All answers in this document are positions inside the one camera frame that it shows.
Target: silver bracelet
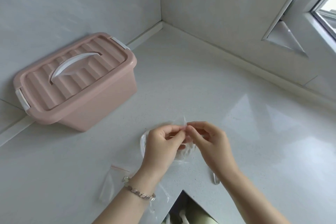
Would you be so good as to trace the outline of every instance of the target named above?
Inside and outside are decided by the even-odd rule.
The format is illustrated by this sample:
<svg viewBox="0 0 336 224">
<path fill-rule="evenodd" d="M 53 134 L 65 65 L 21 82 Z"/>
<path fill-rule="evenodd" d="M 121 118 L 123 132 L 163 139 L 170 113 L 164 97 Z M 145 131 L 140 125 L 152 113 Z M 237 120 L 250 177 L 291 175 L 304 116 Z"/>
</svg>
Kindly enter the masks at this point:
<svg viewBox="0 0 336 224">
<path fill-rule="evenodd" d="M 142 194 L 140 191 L 138 191 L 137 189 L 134 189 L 132 188 L 131 185 L 129 185 L 129 178 L 128 177 L 124 177 L 123 178 L 123 182 L 124 182 L 124 187 L 129 190 L 130 192 L 136 194 L 138 197 L 141 197 L 142 199 L 145 199 L 145 200 L 150 200 L 150 201 L 154 201 L 155 200 L 155 194 L 153 193 L 152 196 L 147 196 L 145 194 Z"/>
</svg>

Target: pink storage box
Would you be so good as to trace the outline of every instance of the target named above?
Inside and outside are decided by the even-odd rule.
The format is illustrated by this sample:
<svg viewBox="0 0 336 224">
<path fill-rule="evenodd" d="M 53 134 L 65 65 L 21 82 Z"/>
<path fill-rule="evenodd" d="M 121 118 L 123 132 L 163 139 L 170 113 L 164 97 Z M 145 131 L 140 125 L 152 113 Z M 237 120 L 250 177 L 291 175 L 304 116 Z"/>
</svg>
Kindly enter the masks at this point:
<svg viewBox="0 0 336 224">
<path fill-rule="evenodd" d="M 96 33 L 23 69 L 15 93 L 37 122 L 84 132 L 137 91 L 136 64 L 127 46 Z"/>
</svg>

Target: white countertop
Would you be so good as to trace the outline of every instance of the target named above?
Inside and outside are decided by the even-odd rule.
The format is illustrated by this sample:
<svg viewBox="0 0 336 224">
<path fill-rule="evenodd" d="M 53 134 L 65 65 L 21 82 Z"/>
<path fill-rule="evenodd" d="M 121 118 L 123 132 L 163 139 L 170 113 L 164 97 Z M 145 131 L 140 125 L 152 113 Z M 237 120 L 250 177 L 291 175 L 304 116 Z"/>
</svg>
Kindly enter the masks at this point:
<svg viewBox="0 0 336 224">
<path fill-rule="evenodd" d="M 140 136 L 180 116 L 225 129 L 241 170 L 292 223 L 336 219 L 335 116 L 162 30 L 134 50 L 138 92 L 86 133 L 33 124 L 0 148 L 1 224 L 90 224 L 111 164 L 139 167 Z M 161 221 L 185 190 L 219 223 L 244 223 L 199 150 L 171 167 Z"/>
</svg>

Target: person's right hand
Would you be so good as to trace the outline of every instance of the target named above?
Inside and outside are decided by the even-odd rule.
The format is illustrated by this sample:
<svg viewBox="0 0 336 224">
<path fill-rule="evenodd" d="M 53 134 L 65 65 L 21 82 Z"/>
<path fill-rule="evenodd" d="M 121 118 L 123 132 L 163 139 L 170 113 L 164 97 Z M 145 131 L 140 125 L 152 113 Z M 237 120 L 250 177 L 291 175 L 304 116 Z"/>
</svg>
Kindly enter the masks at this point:
<svg viewBox="0 0 336 224">
<path fill-rule="evenodd" d="M 185 131 L 201 151 L 207 165 L 219 178 L 225 178 L 226 175 L 239 170 L 232 155 L 229 139 L 223 130 L 206 121 L 193 121 L 187 123 Z"/>
</svg>

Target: clear plastic bag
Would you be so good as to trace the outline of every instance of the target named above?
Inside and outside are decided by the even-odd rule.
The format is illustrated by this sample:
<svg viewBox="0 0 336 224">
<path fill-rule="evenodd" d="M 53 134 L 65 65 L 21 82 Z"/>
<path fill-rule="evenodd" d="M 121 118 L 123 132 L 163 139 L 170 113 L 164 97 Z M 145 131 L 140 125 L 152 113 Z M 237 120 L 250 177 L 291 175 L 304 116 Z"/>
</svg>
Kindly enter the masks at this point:
<svg viewBox="0 0 336 224">
<path fill-rule="evenodd" d="M 183 116 L 181 118 L 178 118 L 172 122 L 169 122 L 167 124 L 174 124 L 174 125 L 180 125 L 180 126 L 186 126 L 186 118 Z M 145 155 L 145 148 L 146 148 L 146 140 L 149 134 L 149 130 L 146 131 L 140 138 L 140 150 L 141 150 L 141 155 L 144 157 Z M 191 139 L 186 140 L 186 142 L 183 142 L 183 145 L 185 145 L 185 148 L 183 150 L 178 150 L 176 153 L 176 157 L 172 163 L 172 165 L 179 165 L 182 163 L 187 163 L 188 157 L 194 152 L 195 150 L 195 145 L 192 142 Z"/>
<path fill-rule="evenodd" d="M 124 187 L 124 183 L 122 182 L 123 177 L 132 177 L 132 174 L 135 174 L 135 172 L 129 172 L 124 169 L 111 166 L 105 177 L 99 201 L 107 206 L 116 194 L 118 194 Z M 140 223 L 157 224 L 157 222 L 160 221 L 158 220 L 158 216 L 165 215 L 165 213 L 161 213 L 160 211 L 164 210 L 162 205 L 169 202 L 170 195 L 160 183 L 157 185 L 155 195 L 155 200 L 150 201 L 150 205 L 144 212 Z"/>
</svg>

